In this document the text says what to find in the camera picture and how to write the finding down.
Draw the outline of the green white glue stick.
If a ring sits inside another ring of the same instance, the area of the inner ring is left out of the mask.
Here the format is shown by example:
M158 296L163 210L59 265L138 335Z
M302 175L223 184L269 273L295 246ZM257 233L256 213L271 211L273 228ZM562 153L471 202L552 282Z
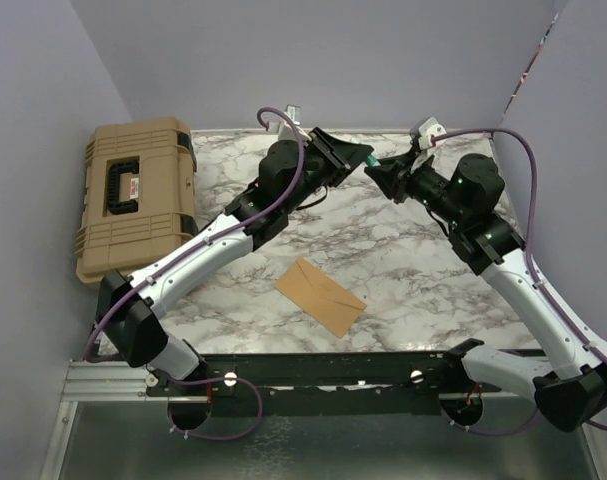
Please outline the green white glue stick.
M373 156L369 156L369 157L367 158L367 160L366 160L366 164L367 164L369 167L374 167L374 166L379 166L379 165L380 165L379 161L378 161L378 160L377 160L375 157L373 157Z

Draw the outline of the brown paper envelope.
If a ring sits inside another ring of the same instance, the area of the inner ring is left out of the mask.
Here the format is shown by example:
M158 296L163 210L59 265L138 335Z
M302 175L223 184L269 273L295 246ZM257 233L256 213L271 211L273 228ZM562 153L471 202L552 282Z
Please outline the brown paper envelope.
M298 258L275 288L335 337L346 335L367 305L304 258Z

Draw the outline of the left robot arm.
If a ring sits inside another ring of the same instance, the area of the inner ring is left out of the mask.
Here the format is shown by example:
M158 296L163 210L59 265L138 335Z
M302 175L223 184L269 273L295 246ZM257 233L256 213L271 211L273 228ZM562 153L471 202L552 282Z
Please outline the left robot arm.
M308 197L340 185L372 152L319 128L302 142L276 141L259 162L257 177L189 242L128 275L105 274L98 327L130 367L149 365L168 374L178 392L197 392L205 374L202 359L168 333L161 318L210 275L271 241Z

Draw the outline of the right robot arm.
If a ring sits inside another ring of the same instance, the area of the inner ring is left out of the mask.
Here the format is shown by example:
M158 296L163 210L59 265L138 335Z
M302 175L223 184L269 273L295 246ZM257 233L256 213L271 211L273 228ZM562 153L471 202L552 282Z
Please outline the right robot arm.
M607 407L607 343L573 312L526 260L525 241L495 210L505 187L494 160L466 154L451 178L413 153L380 160L365 173L396 203L411 198L449 227L454 253L515 311L542 347L537 361L466 340L447 353L444 383L464 391L490 384L532 401L557 429L571 432Z

